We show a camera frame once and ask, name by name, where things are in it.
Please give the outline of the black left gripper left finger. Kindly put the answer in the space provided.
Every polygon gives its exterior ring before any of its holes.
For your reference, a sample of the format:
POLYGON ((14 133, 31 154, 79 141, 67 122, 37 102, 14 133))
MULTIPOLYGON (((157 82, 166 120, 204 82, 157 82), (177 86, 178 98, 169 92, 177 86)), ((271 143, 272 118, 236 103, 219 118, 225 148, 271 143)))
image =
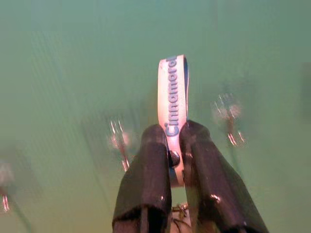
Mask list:
POLYGON ((113 215, 115 233, 165 233, 172 195, 167 140, 159 125, 145 129, 140 148, 120 183, 113 215))

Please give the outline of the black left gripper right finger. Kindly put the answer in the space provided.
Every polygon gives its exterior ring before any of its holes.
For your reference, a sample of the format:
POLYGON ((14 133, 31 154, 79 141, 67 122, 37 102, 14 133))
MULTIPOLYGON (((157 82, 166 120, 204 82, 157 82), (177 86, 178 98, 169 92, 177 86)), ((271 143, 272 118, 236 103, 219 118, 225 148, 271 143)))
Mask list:
POLYGON ((179 143, 192 231, 267 233, 245 183, 218 150, 209 130, 189 120, 179 143))

